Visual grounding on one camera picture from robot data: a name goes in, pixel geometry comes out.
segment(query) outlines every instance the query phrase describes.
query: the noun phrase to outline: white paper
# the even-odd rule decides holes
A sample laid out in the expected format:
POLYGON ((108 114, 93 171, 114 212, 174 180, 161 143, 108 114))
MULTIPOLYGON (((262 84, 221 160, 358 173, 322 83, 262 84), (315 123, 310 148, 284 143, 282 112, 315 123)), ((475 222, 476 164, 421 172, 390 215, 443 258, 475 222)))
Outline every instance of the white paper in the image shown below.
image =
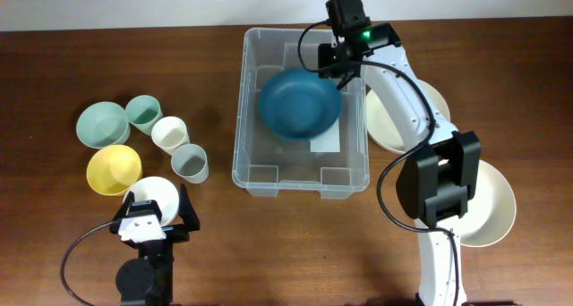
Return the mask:
POLYGON ((340 128, 338 119, 324 133, 311 140, 312 153, 339 153, 340 128))

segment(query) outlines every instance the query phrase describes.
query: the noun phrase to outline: white cup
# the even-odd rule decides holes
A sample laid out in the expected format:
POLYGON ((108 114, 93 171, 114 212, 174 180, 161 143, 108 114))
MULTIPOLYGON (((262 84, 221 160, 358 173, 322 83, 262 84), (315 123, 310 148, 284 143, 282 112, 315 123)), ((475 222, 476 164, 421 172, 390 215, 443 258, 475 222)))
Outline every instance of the white cup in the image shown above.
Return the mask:
POLYGON ((155 123, 151 139, 160 149, 173 155, 181 145, 189 144, 189 133, 181 118, 170 116, 161 118, 155 123))
POLYGON ((155 123, 163 117, 161 106, 152 96, 133 98, 125 107, 129 122, 146 135, 151 135, 155 123))
POLYGON ((171 167, 189 183, 203 183, 209 176, 207 153, 195 144, 186 144, 177 149, 171 157, 171 167))

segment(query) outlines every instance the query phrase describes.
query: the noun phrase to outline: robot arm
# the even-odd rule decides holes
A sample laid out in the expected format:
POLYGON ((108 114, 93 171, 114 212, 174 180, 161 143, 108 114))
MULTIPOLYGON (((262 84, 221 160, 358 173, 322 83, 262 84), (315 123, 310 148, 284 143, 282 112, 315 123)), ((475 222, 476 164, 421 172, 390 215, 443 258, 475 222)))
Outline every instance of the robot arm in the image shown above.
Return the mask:
MULTIPOLYGON (((319 46, 320 69, 316 72, 322 78, 342 78, 340 89, 352 77, 362 77, 387 108, 406 151, 427 138, 433 116, 436 124, 432 137, 407 157, 400 172, 398 199, 414 219, 416 230, 441 228, 449 235, 455 233, 459 219, 467 212, 468 200, 475 194, 479 140, 473 132, 460 134, 424 97, 398 34, 388 23, 372 26, 360 0, 330 0, 327 9, 329 19, 325 22, 331 26, 337 44, 319 46), (415 83, 422 95, 410 83, 415 83)), ((418 239, 422 263, 418 301, 425 306, 453 304, 458 276, 456 305, 461 305, 466 294, 461 268, 456 274, 454 258, 454 252, 460 255, 459 236, 450 239, 443 232, 427 232, 419 233, 418 239)))
POLYGON ((135 201, 132 191, 115 214, 109 232, 138 250, 138 258, 125 262, 115 277, 121 305, 167 306, 173 301, 173 245, 188 242, 189 233, 201 228, 183 184, 177 214, 182 224, 161 226, 158 203, 135 201))
MULTIPOLYGON (((406 59, 406 51, 403 47, 379 48, 368 60, 395 65, 413 81, 418 82, 406 59)), ((410 150, 427 136, 429 120, 426 118, 428 115, 412 86, 404 79, 397 78, 393 72, 380 67, 363 65, 361 76, 366 84, 371 87, 371 92, 376 92, 378 98, 387 108, 390 118, 398 128, 406 150, 410 150)), ((427 98, 427 100, 437 123, 430 143, 436 144, 451 139, 452 132, 458 131, 456 126, 444 118, 430 99, 427 98)), ((436 226, 452 229, 456 233, 458 224, 459 217, 452 216, 438 221, 436 226)), ((415 226, 427 227, 419 218, 415 220, 415 226)), ((458 256, 460 256, 459 236, 455 240, 458 256)), ((452 305, 456 273, 448 236, 443 233, 418 234, 418 243, 422 267, 422 280, 418 294, 419 302, 425 306, 452 305)), ((461 305, 466 301, 466 294, 461 284, 459 259, 458 266, 460 269, 458 305, 461 305)))
MULTIPOLYGON (((415 81, 418 88, 425 95, 408 63, 406 50, 402 46, 388 46, 376 49, 374 54, 367 59, 372 62, 397 67, 415 81)), ((428 134, 430 120, 422 101, 415 94, 412 86, 404 79, 397 78, 393 72, 380 67, 363 65, 360 75, 387 108, 390 118, 398 128, 406 151, 421 142, 428 134)), ((430 103, 434 119, 436 120, 436 128, 430 139, 430 144, 451 139, 452 132, 457 132, 458 129, 445 119, 431 99, 426 98, 426 100, 430 103)))

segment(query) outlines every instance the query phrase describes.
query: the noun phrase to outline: clear plastic bin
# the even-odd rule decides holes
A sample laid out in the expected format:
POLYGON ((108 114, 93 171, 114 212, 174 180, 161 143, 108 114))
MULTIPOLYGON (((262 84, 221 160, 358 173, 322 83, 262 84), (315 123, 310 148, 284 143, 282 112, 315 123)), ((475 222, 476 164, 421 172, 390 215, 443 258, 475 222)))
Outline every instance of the clear plastic bin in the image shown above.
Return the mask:
MULTIPOLYGON (((337 153, 311 152, 309 141, 279 140, 258 113, 259 95, 267 80, 284 69, 301 66, 296 46, 302 32, 253 28, 244 35, 233 181, 253 196, 276 197, 280 190, 298 190, 318 191, 323 199, 346 199, 370 182, 362 79, 353 79, 342 89, 337 153)), ((309 31, 301 46, 307 66, 317 67, 320 43, 333 42, 330 30, 309 31)))

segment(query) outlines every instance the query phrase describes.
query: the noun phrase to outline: black bracket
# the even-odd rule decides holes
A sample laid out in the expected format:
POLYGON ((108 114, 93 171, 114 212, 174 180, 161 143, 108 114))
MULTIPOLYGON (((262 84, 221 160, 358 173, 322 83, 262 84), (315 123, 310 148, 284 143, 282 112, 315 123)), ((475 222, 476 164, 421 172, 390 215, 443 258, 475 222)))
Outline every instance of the black bracket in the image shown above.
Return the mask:
MULTIPOLYGON (((389 23, 373 25, 364 14, 361 0, 329 0, 326 3, 329 25, 337 44, 319 45, 319 68, 333 64, 362 61, 380 47, 400 47, 402 42, 389 23)), ((335 70, 319 72, 321 78, 342 78, 338 89, 354 77, 360 77, 360 65, 342 65, 335 70)))
POLYGON ((454 132, 450 140, 426 145, 410 156, 396 182, 408 216, 430 228, 447 217, 462 217, 475 195, 480 153, 474 132, 454 132))

